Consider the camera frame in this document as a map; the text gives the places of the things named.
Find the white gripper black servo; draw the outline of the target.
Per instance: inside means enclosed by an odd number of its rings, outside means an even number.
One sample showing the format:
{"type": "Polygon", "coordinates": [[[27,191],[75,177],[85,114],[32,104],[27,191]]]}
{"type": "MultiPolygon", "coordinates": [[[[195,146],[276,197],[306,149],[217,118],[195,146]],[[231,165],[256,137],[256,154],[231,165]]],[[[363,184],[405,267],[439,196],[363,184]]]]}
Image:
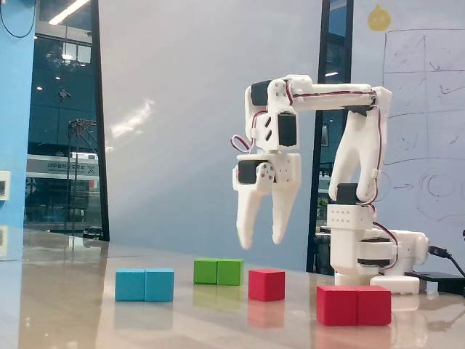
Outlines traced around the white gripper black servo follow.
{"type": "Polygon", "coordinates": [[[239,155],[237,160],[232,187],[238,192],[236,228],[241,246],[251,247],[256,215],[262,197],[268,194],[272,194],[272,240],[280,244],[302,183],[301,156],[257,153],[239,155]]]}

